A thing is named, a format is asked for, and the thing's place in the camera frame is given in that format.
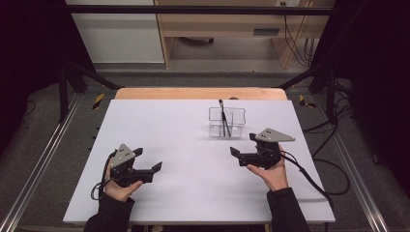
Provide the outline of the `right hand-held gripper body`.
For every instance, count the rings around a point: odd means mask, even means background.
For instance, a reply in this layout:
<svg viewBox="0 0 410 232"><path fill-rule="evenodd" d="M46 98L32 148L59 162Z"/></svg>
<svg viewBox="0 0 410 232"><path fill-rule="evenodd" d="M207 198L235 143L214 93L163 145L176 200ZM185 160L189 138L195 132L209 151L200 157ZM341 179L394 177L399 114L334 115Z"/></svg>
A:
<svg viewBox="0 0 410 232"><path fill-rule="evenodd" d="M280 142L294 141L295 138L273 129L265 129L260 133L256 133L255 153L240 153L239 165L254 166L270 169L277 164L281 159L281 151L278 146Z"/></svg>

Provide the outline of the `wooden table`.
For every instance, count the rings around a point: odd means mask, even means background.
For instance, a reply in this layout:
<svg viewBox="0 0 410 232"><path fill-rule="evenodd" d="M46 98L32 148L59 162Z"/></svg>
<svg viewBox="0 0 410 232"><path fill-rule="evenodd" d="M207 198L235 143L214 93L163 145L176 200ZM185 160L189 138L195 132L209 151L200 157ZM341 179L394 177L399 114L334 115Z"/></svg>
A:
<svg viewBox="0 0 410 232"><path fill-rule="evenodd" d="M238 87L149 87L121 88L115 100L272 100L286 101L287 96L279 88Z"/></svg>

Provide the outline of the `clear acrylic organizer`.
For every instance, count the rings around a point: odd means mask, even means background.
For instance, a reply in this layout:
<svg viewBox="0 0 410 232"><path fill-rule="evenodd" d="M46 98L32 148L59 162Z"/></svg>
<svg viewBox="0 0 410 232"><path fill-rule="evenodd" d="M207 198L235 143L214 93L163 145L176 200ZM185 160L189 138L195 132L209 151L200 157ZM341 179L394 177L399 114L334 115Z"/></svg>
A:
<svg viewBox="0 0 410 232"><path fill-rule="evenodd" d="M231 137L223 136L221 127L220 107L210 107L208 111L209 135L211 137L241 138L246 124L246 111L243 108L226 107L224 109Z"/></svg>

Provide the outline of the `person's right hand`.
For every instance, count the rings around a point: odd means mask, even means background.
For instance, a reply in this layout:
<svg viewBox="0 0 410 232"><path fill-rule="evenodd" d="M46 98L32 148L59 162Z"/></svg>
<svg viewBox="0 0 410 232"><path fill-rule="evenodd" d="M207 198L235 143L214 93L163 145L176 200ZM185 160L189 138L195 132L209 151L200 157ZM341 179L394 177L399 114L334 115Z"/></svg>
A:
<svg viewBox="0 0 410 232"><path fill-rule="evenodd" d="M247 169L256 176L259 176L271 191L289 187L284 159L280 159L280 161L270 169L261 169L252 164L248 164Z"/></svg>

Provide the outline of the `aluminium rail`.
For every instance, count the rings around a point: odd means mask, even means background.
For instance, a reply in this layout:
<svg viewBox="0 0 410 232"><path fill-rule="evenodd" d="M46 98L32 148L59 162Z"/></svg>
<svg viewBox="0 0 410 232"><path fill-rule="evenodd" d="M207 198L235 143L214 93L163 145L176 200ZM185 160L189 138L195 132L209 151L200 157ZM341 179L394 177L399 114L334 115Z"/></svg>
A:
<svg viewBox="0 0 410 232"><path fill-rule="evenodd" d="M82 94L73 94L67 115L60 123L57 124L36 165L30 173L30 176L17 196L14 205L0 222L0 232L14 232L17 228L23 213L32 199L50 161L52 160L67 128L69 127L74 114L77 111L81 99Z"/></svg>
<svg viewBox="0 0 410 232"><path fill-rule="evenodd" d="M317 103L319 112L325 121L330 120L331 116L327 116L327 104L322 97L314 97ZM336 121L352 113L352 107L347 101L347 97L342 97L336 102L331 103L331 113L336 113ZM346 173L347 179L350 181L350 189L356 195L356 198L362 208L366 220L372 232L390 232L390 229L382 216L373 196L368 189L365 179L360 173L359 167L354 163L350 153L348 152L346 143L342 140L340 133L337 131L340 126L327 126L333 135L329 136L329 142L332 141L332 146L336 150L337 157L342 166L342 170Z"/></svg>

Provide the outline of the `black metal stand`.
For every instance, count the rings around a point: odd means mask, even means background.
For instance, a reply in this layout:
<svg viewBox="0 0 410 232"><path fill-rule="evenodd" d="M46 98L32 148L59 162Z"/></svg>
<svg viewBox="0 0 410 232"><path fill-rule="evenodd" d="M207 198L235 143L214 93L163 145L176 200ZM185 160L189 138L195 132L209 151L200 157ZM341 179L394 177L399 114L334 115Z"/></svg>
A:
<svg viewBox="0 0 410 232"><path fill-rule="evenodd" d="M296 77L280 84L279 89L286 90L291 86L305 80L308 77L313 77L308 89L312 94L318 94L327 87L326 91L326 116L332 124L337 123L335 91L336 91L336 72L332 64L320 62L319 64L310 67L305 72L298 74Z"/></svg>
<svg viewBox="0 0 410 232"><path fill-rule="evenodd" d="M68 85L73 87L76 93L84 93L87 90L87 84L83 80L84 76L88 76L93 80L99 82L103 86L111 90L121 89L120 85L117 85L102 76L98 75L95 71L87 69L75 62L67 62L62 65L59 73L59 99L60 99L60 118L59 122L62 123L69 114L68 103Z"/></svg>

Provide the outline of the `white table board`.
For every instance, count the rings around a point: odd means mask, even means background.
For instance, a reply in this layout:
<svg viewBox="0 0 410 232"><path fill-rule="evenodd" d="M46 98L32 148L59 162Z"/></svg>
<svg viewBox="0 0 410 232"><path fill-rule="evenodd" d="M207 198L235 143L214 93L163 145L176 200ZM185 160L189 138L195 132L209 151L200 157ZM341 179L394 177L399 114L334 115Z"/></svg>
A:
<svg viewBox="0 0 410 232"><path fill-rule="evenodd" d="M246 124L239 139L209 134L209 110L217 100L110 102L99 134L74 191L64 220L82 224L98 210L91 198L100 181L106 158L121 144L143 153L136 168L162 165L150 184L133 196L133 224L242 224L270 220L264 182L240 166L230 150L252 153L249 134L267 128L292 136L283 149L296 164L286 171L305 218L310 223L335 219L319 192L321 181L291 101L226 101L226 107L243 108Z"/></svg>

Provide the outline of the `black pen with silver tip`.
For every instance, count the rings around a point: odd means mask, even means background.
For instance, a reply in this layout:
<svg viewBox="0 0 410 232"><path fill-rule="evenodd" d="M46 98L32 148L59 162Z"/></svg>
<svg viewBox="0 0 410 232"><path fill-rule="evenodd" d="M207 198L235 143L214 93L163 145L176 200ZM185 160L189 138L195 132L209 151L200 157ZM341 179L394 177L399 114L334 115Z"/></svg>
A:
<svg viewBox="0 0 410 232"><path fill-rule="evenodd" d="M226 136L226 130L225 130L225 116L224 116L224 106L223 106L223 100L219 99L219 104L220 104L220 117L221 117L221 127L222 127L222 134L223 136Z"/></svg>

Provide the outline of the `person's left hand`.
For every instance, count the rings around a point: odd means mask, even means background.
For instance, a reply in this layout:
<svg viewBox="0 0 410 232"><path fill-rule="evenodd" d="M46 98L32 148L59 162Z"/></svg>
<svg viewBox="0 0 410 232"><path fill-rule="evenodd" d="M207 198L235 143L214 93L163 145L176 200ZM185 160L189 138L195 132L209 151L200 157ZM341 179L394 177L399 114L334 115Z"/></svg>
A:
<svg viewBox="0 0 410 232"><path fill-rule="evenodd" d="M143 185L141 181L137 181L126 188L122 188L115 182L110 181L110 169L106 170L105 178L106 184L104 186L104 193L121 202L126 202L127 199Z"/></svg>

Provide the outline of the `yellow clamp right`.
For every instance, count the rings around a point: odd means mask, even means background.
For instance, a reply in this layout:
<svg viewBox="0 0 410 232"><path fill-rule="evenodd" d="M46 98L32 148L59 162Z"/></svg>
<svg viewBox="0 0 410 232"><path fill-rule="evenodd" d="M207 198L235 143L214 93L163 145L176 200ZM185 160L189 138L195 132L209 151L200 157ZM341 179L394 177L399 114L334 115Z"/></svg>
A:
<svg viewBox="0 0 410 232"><path fill-rule="evenodd" d="M316 108L315 103L306 102L305 97L303 95L299 95L299 104L301 106L306 106L306 107L309 107L309 108Z"/></svg>

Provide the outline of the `plain black pen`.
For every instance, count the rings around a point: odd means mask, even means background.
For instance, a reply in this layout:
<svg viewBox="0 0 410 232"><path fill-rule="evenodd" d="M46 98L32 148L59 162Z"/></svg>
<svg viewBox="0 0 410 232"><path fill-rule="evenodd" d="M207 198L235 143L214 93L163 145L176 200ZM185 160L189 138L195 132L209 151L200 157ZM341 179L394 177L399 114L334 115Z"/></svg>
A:
<svg viewBox="0 0 410 232"><path fill-rule="evenodd" d="M226 114L224 112L223 106L221 107L221 116L222 116L222 122L224 124L224 131L227 131L228 136L231 137L231 131L227 123L227 118L226 118Z"/></svg>

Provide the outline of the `yellow clamp left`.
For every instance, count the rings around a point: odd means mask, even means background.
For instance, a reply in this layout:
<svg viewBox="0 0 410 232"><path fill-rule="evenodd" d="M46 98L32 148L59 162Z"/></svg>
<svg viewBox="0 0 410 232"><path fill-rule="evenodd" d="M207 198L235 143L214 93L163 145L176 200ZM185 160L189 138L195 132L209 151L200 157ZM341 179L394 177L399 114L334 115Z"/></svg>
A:
<svg viewBox="0 0 410 232"><path fill-rule="evenodd" d="M94 101L94 104L93 104L93 106L92 106L92 109L98 109L98 108L99 108L99 106L100 106L100 104L101 104L101 102L102 102L102 100L103 100L103 97L104 97L104 93L99 93L99 94L96 96L96 99L95 99L95 101Z"/></svg>

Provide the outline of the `black horizontal frame bar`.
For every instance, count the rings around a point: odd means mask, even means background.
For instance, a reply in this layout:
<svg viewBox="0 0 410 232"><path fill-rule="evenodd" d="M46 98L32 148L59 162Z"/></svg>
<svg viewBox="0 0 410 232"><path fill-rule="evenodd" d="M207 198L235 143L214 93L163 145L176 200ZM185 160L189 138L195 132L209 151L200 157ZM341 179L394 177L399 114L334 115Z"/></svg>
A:
<svg viewBox="0 0 410 232"><path fill-rule="evenodd" d="M72 14L331 15L333 8L68 5Z"/></svg>

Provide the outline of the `white cabinet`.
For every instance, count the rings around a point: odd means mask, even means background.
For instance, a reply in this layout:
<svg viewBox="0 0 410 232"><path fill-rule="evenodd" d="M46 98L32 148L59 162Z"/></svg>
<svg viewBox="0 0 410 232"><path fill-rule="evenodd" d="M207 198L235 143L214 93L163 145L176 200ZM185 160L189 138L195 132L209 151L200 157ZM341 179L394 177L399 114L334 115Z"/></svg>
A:
<svg viewBox="0 0 410 232"><path fill-rule="evenodd" d="M163 63L155 14L73 14L95 64Z"/></svg>

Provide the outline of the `yellow clamp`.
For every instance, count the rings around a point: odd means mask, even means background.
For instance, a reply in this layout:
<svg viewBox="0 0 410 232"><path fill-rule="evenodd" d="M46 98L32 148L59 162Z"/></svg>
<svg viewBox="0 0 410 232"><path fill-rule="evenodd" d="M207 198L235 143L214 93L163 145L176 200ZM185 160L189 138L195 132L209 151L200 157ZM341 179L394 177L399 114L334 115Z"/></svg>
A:
<svg viewBox="0 0 410 232"><path fill-rule="evenodd" d="M309 108L316 108L315 103L306 102L305 97L303 95L299 95L299 104L301 106L306 106L306 107L309 107Z"/></svg>
<svg viewBox="0 0 410 232"><path fill-rule="evenodd" d="M98 108L99 108L99 106L100 106L100 104L101 104L101 102L102 102L102 100L103 100L103 97L104 97L104 93L99 93L99 94L96 96L96 99L95 99L95 101L94 101L94 104L93 104L93 106L92 106L92 109L98 109Z"/></svg>

